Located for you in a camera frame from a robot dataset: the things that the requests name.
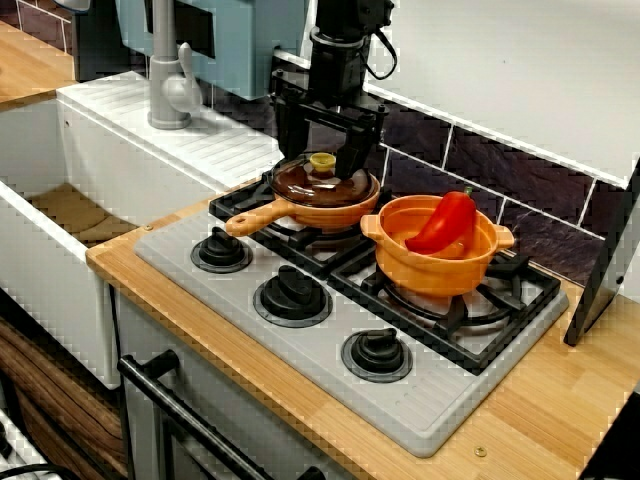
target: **red pepper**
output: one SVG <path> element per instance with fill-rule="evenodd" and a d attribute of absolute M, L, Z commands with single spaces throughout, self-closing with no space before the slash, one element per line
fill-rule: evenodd
<path fill-rule="evenodd" d="M 405 240 L 415 253 L 430 255 L 445 249 L 475 225 L 476 204 L 470 197 L 471 188 L 464 192 L 449 192 L 436 207 L 420 233 Z"/>

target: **tile backsplash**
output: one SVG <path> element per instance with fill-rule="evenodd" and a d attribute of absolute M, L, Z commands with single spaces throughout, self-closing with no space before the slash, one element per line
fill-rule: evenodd
<path fill-rule="evenodd" d="M 53 0 L 0 0 L 0 20 L 72 54 L 70 19 Z M 139 73 L 148 73 L 144 56 L 132 52 L 131 64 Z M 278 66 L 297 69 L 286 63 Z M 205 82 L 201 85 L 207 106 L 276 136 L 269 98 L 246 101 Z M 383 140 L 372 149 L 366 166 L 395 195 L 443 195 L 471 185 L 478 209 L 513 231 L 514 251 L 578 283 L 586 282 L 621 200 L 620 188 L 380 101 L 390 114 Z M 309 150 L 335 151 L 344 143 L 344 134 L 311 127 Z"/>
<path fill-rule="evenodd" d="M 0 0 L 0 20 L 73 55 L 71 12 L 53 0 Z"/>

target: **pan handle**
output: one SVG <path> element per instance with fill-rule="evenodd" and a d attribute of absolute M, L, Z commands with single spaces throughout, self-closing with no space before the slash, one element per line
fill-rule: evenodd
<path fill-rule="evenodd" d="M 225 228 L 232 237 L 246 237 L 279 218 L 294 214 L 296 206 L 280 197 L 273 202 L 243 212 L 227 220 Z"/>
<path fill-rule="evenodd" d="M 498 236 L 498 246 L 496 247 L 496 251 L 499 252 L 500 250 L 513 247 L 516 240 L 513 237 L 511 230 L 502 225 L 494 225 L 494 228 L 496 229 L 496 235 Z"/>
<path fill-rule="evenodd" d="M 384 238 L 379 215 L 364 215 L 360 219 L 360 229 L 365 237 L 369 237 L 376 243 L 381 242 Z"/>

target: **gray stovetop panel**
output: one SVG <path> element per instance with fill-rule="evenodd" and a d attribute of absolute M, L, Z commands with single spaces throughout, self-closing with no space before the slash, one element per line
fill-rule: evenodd
<path fill-rule="evenodd" d="M 214 226 L 224 228 L 224 222 L 203 211 L 145 235 L 135 252 L 418 457 L 438 450 L 569 303 L 561 292 L 479 376 L 398 332 L 413 354 L 411 372 L 396 383 L 371 383 L 347 370 L 340 349 L 355 332 L 391 325 L 324 282 L 320 283 L 330 292 L 333 311 L 322 323 L 290 329 L 265 321 L 255 311 L 253 293 L 291 263 L 247 237 L 243 241 L 254 258 L 246 269 L 226 275 L 200 270 L 191 262 L 191 250 Z"/>

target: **frying pan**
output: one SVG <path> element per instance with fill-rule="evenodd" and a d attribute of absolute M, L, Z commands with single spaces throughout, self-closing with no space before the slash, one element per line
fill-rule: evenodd
<path fill-rule="evenodd" d="M 275 194 L 276 199 L 253 210 L 230 218 L 225 228 L 233 237 L 244 237 L 257 232 L 283 217 L 291 217 L 298 223 L 322 230 L 339 230 L 360 222 L 363 215 L 373 211 L 380 196 L 380 182 L 371 175 L 373 193 L 359 203 L 342 207 L 311 207 L 292 202 Z"/>

